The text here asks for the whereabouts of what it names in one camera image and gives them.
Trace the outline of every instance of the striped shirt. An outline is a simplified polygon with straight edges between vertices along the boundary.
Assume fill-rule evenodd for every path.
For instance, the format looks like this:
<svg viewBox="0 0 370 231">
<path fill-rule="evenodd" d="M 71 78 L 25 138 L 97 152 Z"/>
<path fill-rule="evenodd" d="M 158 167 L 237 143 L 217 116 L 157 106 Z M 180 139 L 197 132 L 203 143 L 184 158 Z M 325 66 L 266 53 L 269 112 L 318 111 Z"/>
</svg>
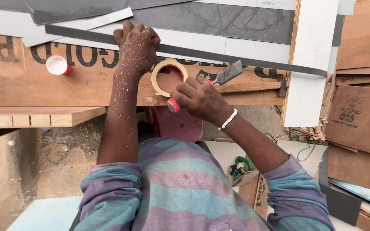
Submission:
<svg viewBox="0 0 370 231">
<path fill-rule="evenodd" d="M 218 161 L 196 144 L 163 138 L 139 144 L 138 163 L 100 164 L 81 183 L 76 231 L 335 230 L 319 184 L 291 155 L 263 174 L 265 221 L 232 186 Z"/>
</svg>

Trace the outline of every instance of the red chisel handle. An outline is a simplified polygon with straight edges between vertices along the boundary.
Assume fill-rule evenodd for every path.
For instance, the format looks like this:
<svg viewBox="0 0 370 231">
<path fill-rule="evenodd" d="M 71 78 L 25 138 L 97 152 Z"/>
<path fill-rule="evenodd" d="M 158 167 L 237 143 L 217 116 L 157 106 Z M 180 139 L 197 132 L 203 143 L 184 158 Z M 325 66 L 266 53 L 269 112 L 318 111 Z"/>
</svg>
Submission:
<svg viewBox="0 0 370 231">
<path fill-rule="evenodd" d="M 168 102 L 167 102 L 167 105 L 168 105 L 168 109 L 171 111 L 171 112 L 174 112 L 174 113 L 177 113 L 179 112 L 181 109 L 183 109 L 184 107 L 181 107 L 179 106 L 179 104 L 172 98 L 168 99 Z"/>
</svg>

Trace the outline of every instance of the dirt ground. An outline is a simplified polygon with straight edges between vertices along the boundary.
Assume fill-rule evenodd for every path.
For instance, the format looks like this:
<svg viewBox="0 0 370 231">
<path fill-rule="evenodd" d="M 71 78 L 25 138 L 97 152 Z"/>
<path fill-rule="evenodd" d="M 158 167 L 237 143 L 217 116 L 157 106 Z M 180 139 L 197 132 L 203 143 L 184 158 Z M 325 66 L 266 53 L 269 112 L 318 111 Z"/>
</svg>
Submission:
<svg viewBox="0 0 370 231">
<path fill-rule="evenodd" d="M 274 105 L 235 106 L 261 132 L 287 134 Z M 0 231 L 35 199 L 82 195 L 95 165 L 105 115 L 68 128 L 20 129 L 0 137 Z M 210 123 L 202 140 L 227 137 Z"/>
</svg>

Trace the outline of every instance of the person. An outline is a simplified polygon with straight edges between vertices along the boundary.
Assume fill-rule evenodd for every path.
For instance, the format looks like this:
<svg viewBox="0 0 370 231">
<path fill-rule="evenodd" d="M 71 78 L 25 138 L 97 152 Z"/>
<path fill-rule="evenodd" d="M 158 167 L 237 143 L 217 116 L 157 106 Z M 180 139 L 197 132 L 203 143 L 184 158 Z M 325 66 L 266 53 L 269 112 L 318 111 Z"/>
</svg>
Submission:
<svg viewBox="0 0 370 231">
<path fill-rule="evenodd" d="M 268 204 L 275 210 L 267 221 L 232 190 L 210 153 L 194 143 L 158 138 L 151 125 L 137 126 L 139 79 L 156 63 L 161 39 L 152 28 L 129 21 L 114 36 L 118 67 L 97 165 L 81 182 L 81 222 L 75 230 L 334 230 L 316 180 L 239 114 L 222 131 L 267 180 Z M 201 76 L 170 94 L 193 116 L 218 127 L 235 113 Z"/>
</svg>

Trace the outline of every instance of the wooden workbench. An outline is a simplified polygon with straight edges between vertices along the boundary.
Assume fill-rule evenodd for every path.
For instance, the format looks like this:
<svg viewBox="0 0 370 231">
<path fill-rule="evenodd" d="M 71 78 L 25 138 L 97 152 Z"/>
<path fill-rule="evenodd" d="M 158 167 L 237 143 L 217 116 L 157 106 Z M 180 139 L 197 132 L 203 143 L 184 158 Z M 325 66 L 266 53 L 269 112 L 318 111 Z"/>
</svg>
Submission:
<svg viewBox="0 0 370 231">
<path fill-rule="evenodd" d="M 66 57 L 72 65 L 68 76 L 52 75 L 45 67 L 50 55 Z M 159 57 L 159 62 L 166 58 Z M 225 66 L 203 62 L 177 60 L 188 76 L 200 70 L 216 73 Z M 0 106 L 108 106 L 112 76 L 118 63 L 118 52 L 113 50 L 47 43 L 38 47 L 24 47 L 20 38 L 0 35 Z M 269 70 L 246 67 L 244 73 L 227 85 L 239 83 L 274 83 Z M 282 104 L 276 90 L 224 94 L 231 105 Z M 155 95 L 151 73 L 139 82 L 137 105 L 166 105 L 167 98 Z"/>
</svg>

